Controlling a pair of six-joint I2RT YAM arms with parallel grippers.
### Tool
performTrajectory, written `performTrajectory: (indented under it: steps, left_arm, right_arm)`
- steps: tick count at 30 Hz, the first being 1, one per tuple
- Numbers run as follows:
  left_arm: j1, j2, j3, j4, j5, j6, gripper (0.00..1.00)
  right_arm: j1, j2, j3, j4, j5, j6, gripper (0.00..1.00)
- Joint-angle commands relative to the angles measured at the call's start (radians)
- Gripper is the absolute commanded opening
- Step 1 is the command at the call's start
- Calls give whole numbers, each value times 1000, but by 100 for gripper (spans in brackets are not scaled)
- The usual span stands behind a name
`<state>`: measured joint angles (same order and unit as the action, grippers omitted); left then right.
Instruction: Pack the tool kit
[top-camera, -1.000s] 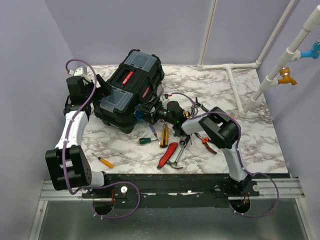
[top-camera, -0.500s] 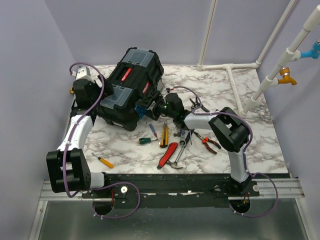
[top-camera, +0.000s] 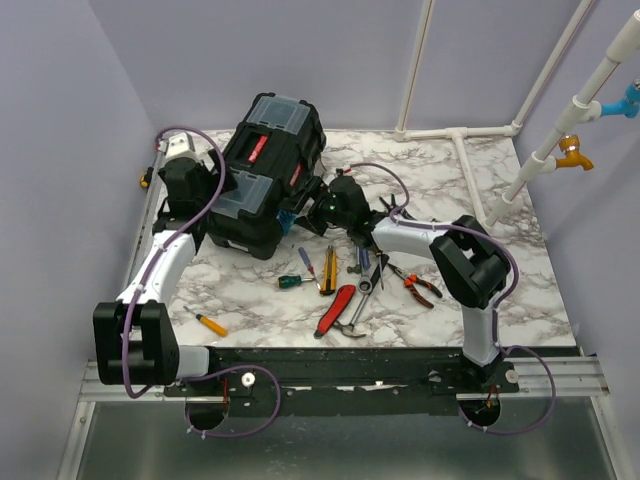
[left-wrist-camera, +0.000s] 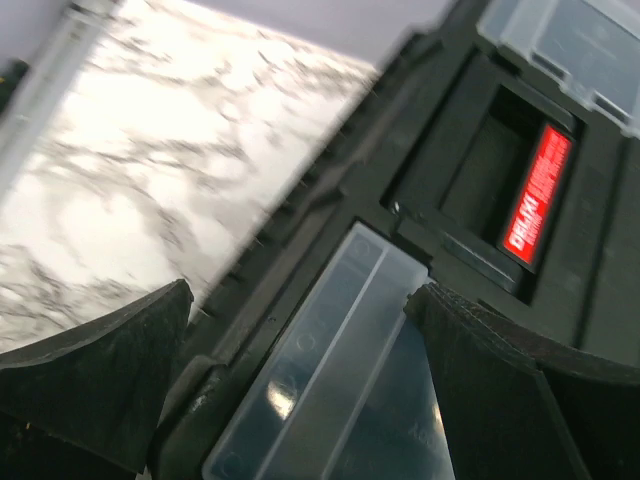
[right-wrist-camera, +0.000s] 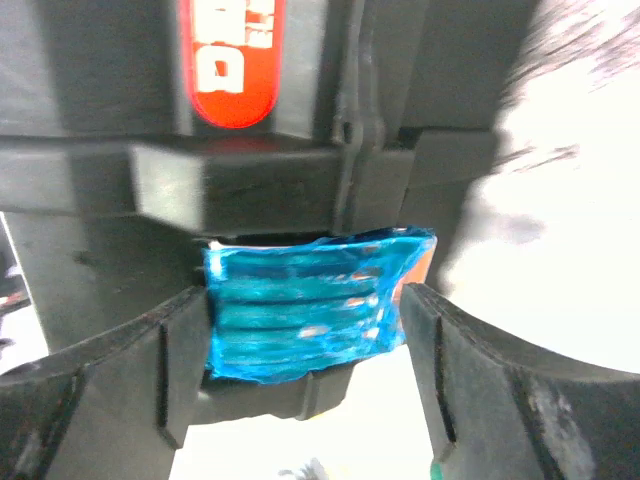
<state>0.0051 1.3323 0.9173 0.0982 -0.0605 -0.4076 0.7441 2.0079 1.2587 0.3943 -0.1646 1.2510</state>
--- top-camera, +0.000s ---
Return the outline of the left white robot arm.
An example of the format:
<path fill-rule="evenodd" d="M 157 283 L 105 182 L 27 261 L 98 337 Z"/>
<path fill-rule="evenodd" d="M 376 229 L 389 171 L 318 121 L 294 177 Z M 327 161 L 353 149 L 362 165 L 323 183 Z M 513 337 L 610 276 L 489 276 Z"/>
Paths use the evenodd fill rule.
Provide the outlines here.
<path fill-rule="evenodd" d="M 98 304 L 93 313 L 98 373 L 105 385 L 121 385 L 137 399 L 154 386 L 186 380 L 201 395 L 214 393 L 222 380 L 211 363 L 210 350 L 180 346 L 168 315 L 171 299 L 185 268 L 195 257 L 209 227 L 211 207 L 223 191 L 227 173 L 224 156 L 206 133 L 172 126 L 156 137 L 166 162 L 198 156 L 193 135 L 206 140 L 215 152 L 213 173 L 198 173 L 198 180 L 214 182 L 188 198 L 188 206 L 167 216 L 168 229 L 152 236 L 151 250 L 129 285 L 113 302 Z"/>

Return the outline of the black plastic toolbox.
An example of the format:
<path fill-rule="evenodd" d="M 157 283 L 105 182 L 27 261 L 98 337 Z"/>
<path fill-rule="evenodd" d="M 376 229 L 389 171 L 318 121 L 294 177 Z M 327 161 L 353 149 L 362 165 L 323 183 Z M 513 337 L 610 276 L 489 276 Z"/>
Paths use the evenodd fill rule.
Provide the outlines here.
<path fill-rule="evenodd" d="M 282 219 L 282 201 L 315 177 L 325 145 L 313 104 L 258 94 L 223 151 L 238 188 L 220 194 L 211 207 L 214 244 L 271 258 L 294 221 Z"/>

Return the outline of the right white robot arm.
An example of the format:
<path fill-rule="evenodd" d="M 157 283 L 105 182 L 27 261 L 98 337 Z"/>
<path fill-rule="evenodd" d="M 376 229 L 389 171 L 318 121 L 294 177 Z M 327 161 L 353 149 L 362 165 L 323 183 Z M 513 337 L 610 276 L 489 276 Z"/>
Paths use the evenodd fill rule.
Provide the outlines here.
<path fill-rule="evenodd" d="M 462 353 L 467 361 L 459 370 L 461 382 L 474 392 L 494 383 L 493 363 L 502 356 L 497 308 L 515 289 L 519 274 L 513 256 L 475 217 L 463 215 L 451 224 L 425 223 L 376 211 L 350 176 L 339 176 L 330 184 L 315 177 L 279 208 L 297 214 L 306 203 L 311 204 L 308 213 L 296 222 L 309 231 L 323 235 L 335 226 L 358 247 L 433 260 L 462 309 Z"/>

